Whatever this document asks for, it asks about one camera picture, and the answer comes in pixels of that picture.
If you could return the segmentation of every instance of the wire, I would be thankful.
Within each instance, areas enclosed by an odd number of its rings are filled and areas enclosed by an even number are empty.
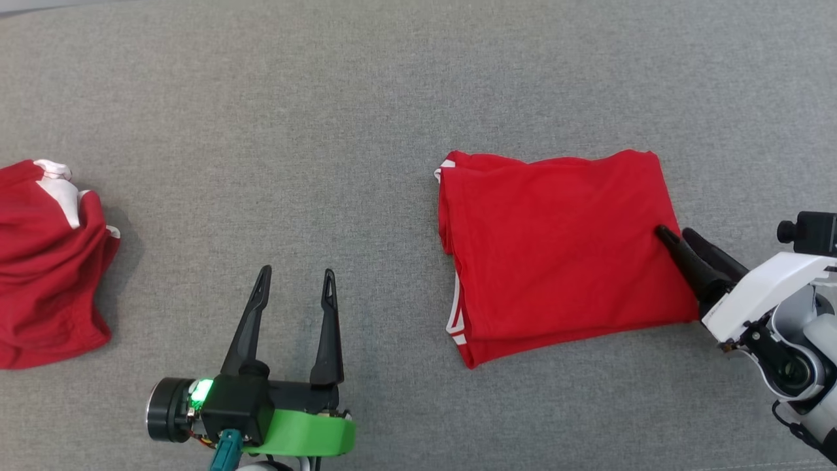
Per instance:
[[[213,450],[215,449],[215,444],[212,443],[212,441],[208,438],[200,437],[198,438],[198,441],[206,448],[211,448]]]
[[[778,412],[776,412],[776,409],[779,407],[779,404],[780,402],[776,401],[773,403],[773,407],[771,407],[771,410],[773,411],[773,416],[776,417],[776,420],[778,420],[779,423],[787,427],[794,437],[802,440],[803,443],[805,443],[809,447],[819,451],[822,445],[820,445],[820,443],[817,441],[814,435],[811,435],[811,432],[809,432],[807,428],[803,427],[803,425],[800,423],[790,423],[779,416]]]

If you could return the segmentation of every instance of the robotic arm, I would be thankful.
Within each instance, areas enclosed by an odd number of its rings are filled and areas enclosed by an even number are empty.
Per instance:
[[[307,383],[269,380],[256,359],[261,314],[270,295],[270,265],[262,267],[219,375],[201,380],[163,378],[146,407],[151,439],[183,443],[194,438],[215,450],[210,471],[232,471],[243,453],[268,462],[240,468],[290,471],[273,455],[296,457],[300,471],[319,471],[321,457],[352,450],[355,423],[338,409],[343,353],[334,272],[326,270],[320,345]]]
[[[837,214],[801,212],[778,227],[781,252],[749,271],[697,232],[656,229],[695,292],[701,323],[724,352],[740,351],[778,398],[773,415],[837,464],[837,317],[818,287],[837,271]],[[782,419],[782,407],[791,421]]]

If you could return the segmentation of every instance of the green led light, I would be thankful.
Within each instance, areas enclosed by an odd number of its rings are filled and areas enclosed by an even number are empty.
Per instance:
[[[189,398],[192,407],[198,409],[206,401],[207,394],[209,394],[209,390],[212,388],[212,383],[212,380],[198,381],[198,385],[195,386],[195,391],[192,392],[192,396]]]

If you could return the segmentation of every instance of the red t-shirt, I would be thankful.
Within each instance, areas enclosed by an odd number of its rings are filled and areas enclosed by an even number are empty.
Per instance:
[[[678,230],[653,153],[527,164],[455,151],[436,176],[439,235],[456,271],[447,330],[469,368],[697,319],[654,234],[661,224]]]
[[[93,305],[119,247],[99,196],[65,165],[0,168],[0,369],[44,365],[110,340]]]

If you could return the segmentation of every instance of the crumpled red shirt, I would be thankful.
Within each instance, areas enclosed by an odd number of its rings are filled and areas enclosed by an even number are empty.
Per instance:
[[[0,169],[0,368],[66,360],[110,330],[93,304],[119,247],[99,196],[69,169],[26,160]]]

